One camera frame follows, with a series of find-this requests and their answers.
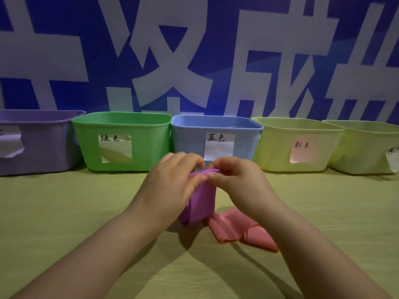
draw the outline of yellow bin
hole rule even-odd
[[[305,118],[252,118],[265,128],[253,161],[274,172],[323,171],[342,127]]]
[[[394,174],[387,152],[398,153],[399,126],[376,121],[324,120],[345,128],[329,166],[349,174]]]

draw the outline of hand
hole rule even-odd
[[[208,172],[206,176],[218,188],[226,191],[237,208],[259,222],[265,204],[279,201],[276,192],[267,181],[259,166],[238,157],[221,157],[208,169],[219,169],[221,173]]]
[[[207,180],[203,174],[189,178],[195,167],[204,168],[201,156],[168,153],[147,174],[126,212],[145,222],[157,237],[177,219],[197,186]]]

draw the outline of paper label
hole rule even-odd
[[[387,161],[391,170],[393,172],[399,172],[399,145],[389,148],[385,155],[387,156]]]
[[[24,149],[20,127],[0,125],[0,157],[15,157],[21,154]]]
[[[207,133],[203,159],[214,161],[219,157],[233,156],[235,134]]]
[[[292,143],[290,162],[311,163],[318,158],[319,138],[317,136],[297,136]]]
[[[127,134],[99,134],[102,163],[130,163],[132,139]]]

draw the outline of person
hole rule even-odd
[[[209,180],[272,236],[305,298],[391,298],[346,254],[276,194],[252,161],[222,157],[197,174],[202,157],[169,153],[147,174],[126,210],[35,278],[12,299],[104,298],[132,258],[179,216]]]

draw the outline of person's right hand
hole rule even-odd
[[[207,172],[208,181],[226,191],[234,205],[257,222],[262,217],[262,210],[280,201],[261,168],[252,161],[221,157],[213,161],[208,169],[219,169],[221,172]]]

